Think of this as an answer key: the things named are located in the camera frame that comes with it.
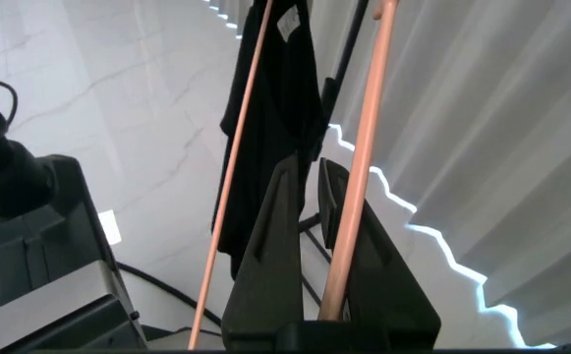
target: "curtain fold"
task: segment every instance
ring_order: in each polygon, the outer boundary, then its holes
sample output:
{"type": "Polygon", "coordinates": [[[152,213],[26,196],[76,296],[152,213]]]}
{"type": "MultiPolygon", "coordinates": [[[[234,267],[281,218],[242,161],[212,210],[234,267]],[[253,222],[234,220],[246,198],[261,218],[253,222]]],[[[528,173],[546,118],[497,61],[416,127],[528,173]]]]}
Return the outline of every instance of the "curtain fold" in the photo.
{"type": "MultiPolygon", "coordinates": [[[[318,81],[355,2],[315,0],[318,81]]],[[[370,1],[331,122],[354,143],[377,23],[370,1]]],[[[401,1],[373,164],[519,311],[530,345],[571,342],[571,1],[401,1]]]]}

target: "black shirt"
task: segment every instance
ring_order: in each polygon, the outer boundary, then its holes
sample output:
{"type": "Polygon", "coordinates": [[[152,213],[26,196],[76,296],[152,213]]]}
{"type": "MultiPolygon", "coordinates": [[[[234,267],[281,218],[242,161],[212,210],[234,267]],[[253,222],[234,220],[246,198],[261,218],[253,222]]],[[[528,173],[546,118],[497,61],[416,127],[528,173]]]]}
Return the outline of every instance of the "black shirt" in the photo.
{"type": "MultiPolygon", "coordinates": [[[[255,1],[244,26],[235,77],[220,125],[229,140],[217,202],[265,4],[265,0],[255,1]]],[[[317,87],[307,1],[275,0],[259,56],[218,245],[220,252],[233,258],[233,278],[253,231],[274,166],[293,153],[299,158],[299,212],[302,211],[312,151],[322,139],[327,125],[317,87]]]]}

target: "marble floor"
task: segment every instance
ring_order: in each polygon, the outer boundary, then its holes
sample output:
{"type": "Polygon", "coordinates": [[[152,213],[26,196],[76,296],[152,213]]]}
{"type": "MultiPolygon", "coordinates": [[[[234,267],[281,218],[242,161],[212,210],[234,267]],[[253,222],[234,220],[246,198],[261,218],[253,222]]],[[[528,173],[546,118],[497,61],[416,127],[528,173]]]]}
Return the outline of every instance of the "marble floor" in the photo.
{"type": "MultiPolygon", "coordinates": [[[[9,138],[34,154],[76,157],[98,211],[113,210],[118,261],[197,298],[225,144],[218,124],[239,40],[200,0],[0,0],[0,80],[19,93],[9,138]]],[[[10,109],[0,90],[0,110],[10,109]]],[[[323,154],[350,164],[331,130],[323,154]]],[[[317,210],[312,171],[304,216],[317,210]]],[[[437,347],[510,347],[510,323],[481,312],[477,284],[371,178],[369,202],[443,320],[437,347]]],[[[328,265],[303,238],[321,293],[328,265]]],[[[218,255],[207,307],[221,315],[232,280],[218,255]]],[[[317,307],[306,295],[306,316],[317,307]]]]}

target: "white sticker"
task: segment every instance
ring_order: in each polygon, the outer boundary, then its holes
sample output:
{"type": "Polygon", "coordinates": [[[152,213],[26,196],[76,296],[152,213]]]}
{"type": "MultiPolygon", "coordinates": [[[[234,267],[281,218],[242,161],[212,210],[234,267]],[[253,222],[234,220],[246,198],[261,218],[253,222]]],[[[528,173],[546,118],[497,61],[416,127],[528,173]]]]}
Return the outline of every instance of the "white sticker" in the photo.
{"type": "Polygon", "coordinates": [[[276,23],[278,30],[281,32],[283,40],[287,43],[289,35],[301,25],[301,19],[298,17],[298,7],[292,6],[289,10],[281,16],[280,20],[276,23]]]}

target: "clothes hanger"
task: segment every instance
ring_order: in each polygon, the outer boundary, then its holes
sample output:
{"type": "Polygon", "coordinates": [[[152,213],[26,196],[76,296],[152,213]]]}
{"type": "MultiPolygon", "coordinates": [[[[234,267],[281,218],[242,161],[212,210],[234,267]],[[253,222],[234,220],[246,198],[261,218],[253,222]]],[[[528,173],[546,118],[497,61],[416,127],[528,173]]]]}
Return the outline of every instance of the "clothes hanger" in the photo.
{"type": "Polygon", "coordinates": [[[342,313],[344,291],[366,198],[374,131],[383,91],[385,67],[397,4],[398,0],[379,0],[379,6],[374,11],[374,19],[380,19],[381,22],[372,50],[371,67],[357,132],[353,164],[346,188],[333,259],[326,278],[326,287],[318,314],[319,320],[338,321],[342,313]]]}
{"type": "Polygon", "coordinates": [[[239,112],[239,120],[237,121],[237,128],[235,129],[235,137],[233,138],[233,146],[230,151],[230,158],[226,166],[226,174],[224,176],[224,185],[222,186],[222,193],[219,198],[217,207],[217,214],[215,216],[215,225],[213,227],[213,238],[210,241],[210,248],[208,249],[208,258],[206,259],[206,269],[204,270],[204,278],[202,280],[202,287],[200,289],[200,297],[196,307],[196,316],[194,317],[194,325],[191,330],[189,338],[189,349],[195,350],[198,345],[198,337],[200,335],[200,326],[202,322],[202,313],[206,304],[206,297],[208,296],[208,287],[210,279],[213,274],[213,265],[215,264],[215,255],[217,254],[217,244],[222,232],[222,224],[224,222],[224,212],[228,204],[228,195],[230,193],[230,185],[233,180],[233,171],[235,170],[235,163],[237,162],[237,152],[239,151],[239,143],[244,131],[244,123],[246,122],[246,112],[248,111],[248,104],[250,102],[250,95],[253,91],[253,84],[255,82],[255,75],[257,74],[258,58],[263,47],[263,39],[265,38],[265,31],[267,28],[267,20],[269,13],[272,9],[273,0],[267,0],[263,18],[261,20],[261,27],[258,31],[257,46],[255,47],[255,54],[253,55],[253,62],[248,73],[248,82],[246,83],[246,90],[244,91],[244,100],[242,101],[242,108],[239,112]]]}

